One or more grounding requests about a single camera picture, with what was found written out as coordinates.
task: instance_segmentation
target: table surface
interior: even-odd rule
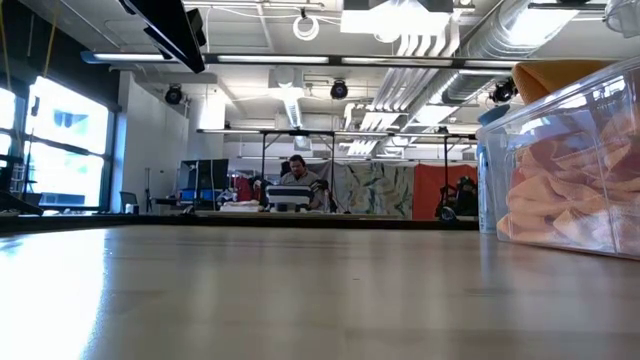
[[[0,359],[634,359],[640,263],[471,231],[0,239]]]

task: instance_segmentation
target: plastic storage bin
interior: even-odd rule
[[[500,240],[640,258],[640,58],[481,128]]]

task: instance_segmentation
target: orange curtain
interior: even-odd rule
[[[449,166],[449,185],[456,186],[468,176],[478,183],[476,168],[469,165]],[[444,166],[417,165],[413,179],[413,220],[433,220],[444,185]]]

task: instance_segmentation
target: man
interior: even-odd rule
[[[318,175],[307,170],[307,164],[300,155],[293,155],[289,159],[291,171],[284,174],[280,179],[280,185],[300,185],[309,186],[313,190],[315,196],[309,204],[311,209],[317,209],[322,205],[323,193],[318,187],[317,181],[320,179]]]

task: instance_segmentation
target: security camera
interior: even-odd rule
[[[518,95],[518,89],[512,78],[502,83],[497,83],[495,90],[489,94],[489,99],[494,103],[505,103]]]
[[[169,86],[167,94],[164,96],[167,104],[178,105],[182,101],[182,85],[172,84]]]
[[[345,84],[344,80],[336,80],[331,87],[331,98],[335,100],[342,100],[349,94],[349,88]]]

